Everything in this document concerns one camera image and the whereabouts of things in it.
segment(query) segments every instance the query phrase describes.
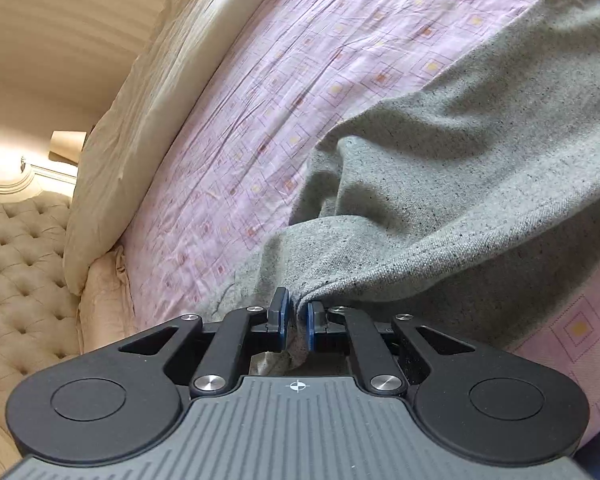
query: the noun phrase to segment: ceiling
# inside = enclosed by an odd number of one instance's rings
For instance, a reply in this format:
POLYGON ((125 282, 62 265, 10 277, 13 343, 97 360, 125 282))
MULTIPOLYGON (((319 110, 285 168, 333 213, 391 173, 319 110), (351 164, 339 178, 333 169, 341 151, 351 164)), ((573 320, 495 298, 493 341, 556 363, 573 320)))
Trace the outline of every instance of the ceiling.
POLYGON ((0 81, 104 113, 164 0, 0 0, 0 81))

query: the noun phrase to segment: gray fabric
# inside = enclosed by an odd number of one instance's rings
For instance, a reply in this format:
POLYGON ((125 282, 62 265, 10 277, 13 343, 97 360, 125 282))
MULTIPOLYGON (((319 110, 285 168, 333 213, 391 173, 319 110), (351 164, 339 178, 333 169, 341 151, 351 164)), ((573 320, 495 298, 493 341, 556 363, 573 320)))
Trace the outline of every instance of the gray fabric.
POLYGON ((502 346, 599 260, 600 0, 541 0, 421 91, 334 127, 290 226, 208 308, 278 285, 300 317, 317 298, 411 298, 362 306, 502 346))

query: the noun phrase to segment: bed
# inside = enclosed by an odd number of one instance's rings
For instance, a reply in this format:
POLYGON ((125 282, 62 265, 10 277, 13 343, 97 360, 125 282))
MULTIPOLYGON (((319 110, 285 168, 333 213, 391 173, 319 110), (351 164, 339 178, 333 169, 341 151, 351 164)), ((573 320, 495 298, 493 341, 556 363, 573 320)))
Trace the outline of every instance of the bed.
MULTIPOLYGON (((195 310, 288 223, 332 126, 419 89, 535 1, 168 0, 78 170, 64 266, 80 310, 116 243, 116 337, 195 310)), ((600 262, 576 285, 509 347, 583 387, 584 443, 600 430, 600 262)))

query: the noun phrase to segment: pink bed sheet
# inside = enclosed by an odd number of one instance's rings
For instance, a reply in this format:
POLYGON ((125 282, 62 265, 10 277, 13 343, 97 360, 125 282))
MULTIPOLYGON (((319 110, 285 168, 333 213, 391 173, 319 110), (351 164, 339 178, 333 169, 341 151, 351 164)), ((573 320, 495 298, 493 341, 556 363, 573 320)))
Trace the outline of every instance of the pink bed sheet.
MULTIPOLYGON (((334 124, 420 88, 535 1, 266 0, 123 236, 138 327, 190 312, 286 225, 309 150, 334 124)), ((517 352, 589 384, 589 437, 600 428, 600 298, 582 298, 517 352)))

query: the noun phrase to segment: beige comforter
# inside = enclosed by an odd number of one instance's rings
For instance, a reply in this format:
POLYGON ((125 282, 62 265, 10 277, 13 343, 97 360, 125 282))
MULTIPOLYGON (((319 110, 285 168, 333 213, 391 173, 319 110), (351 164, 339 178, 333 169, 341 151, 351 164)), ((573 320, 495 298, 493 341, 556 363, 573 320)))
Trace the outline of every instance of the beige comforter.
POLYGON ((263 0, 167 0, 154 33, 80 158, 64 273, 80 294, 125 230, 163 156, 263 0))

